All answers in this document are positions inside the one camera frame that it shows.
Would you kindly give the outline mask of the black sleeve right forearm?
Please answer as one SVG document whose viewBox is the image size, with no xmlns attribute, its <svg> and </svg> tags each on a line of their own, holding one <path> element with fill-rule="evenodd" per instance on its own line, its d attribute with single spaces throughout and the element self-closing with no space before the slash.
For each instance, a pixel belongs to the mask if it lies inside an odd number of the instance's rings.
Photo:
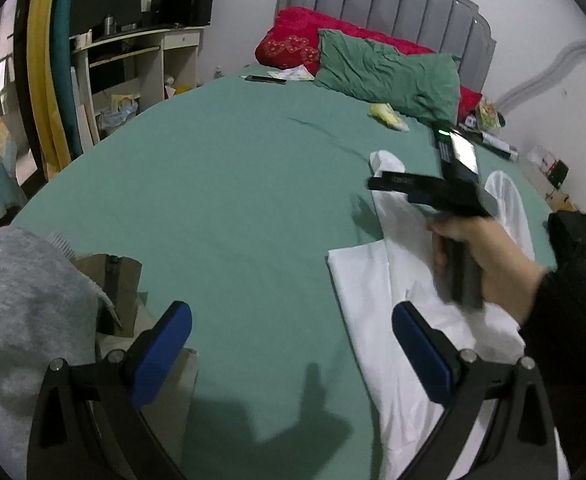
<svg viewBox="0 0 586 480">
<path fill-rule="evenodd" d="M 586 479 L 586 259 L 542 279 L 520 334 L 540 368 L 570 474 Z"/>
</svg>

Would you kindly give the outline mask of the person right hand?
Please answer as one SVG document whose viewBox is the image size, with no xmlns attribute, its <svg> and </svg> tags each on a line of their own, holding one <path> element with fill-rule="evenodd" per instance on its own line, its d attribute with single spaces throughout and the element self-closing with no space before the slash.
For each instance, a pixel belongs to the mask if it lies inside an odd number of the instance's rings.
<svg viewBox="0 0 586 480">
<path fill-rule="evenodd" d="M 433 233 L 435 269 L 447 269 L 445 240 L 464 243 L 483 271 L 485 300 L 498 304 L 522 326 L 548 270 L 529 259 L 493 218 L 439 217 L 428 222 L 428 229 Z"/>
</svg>

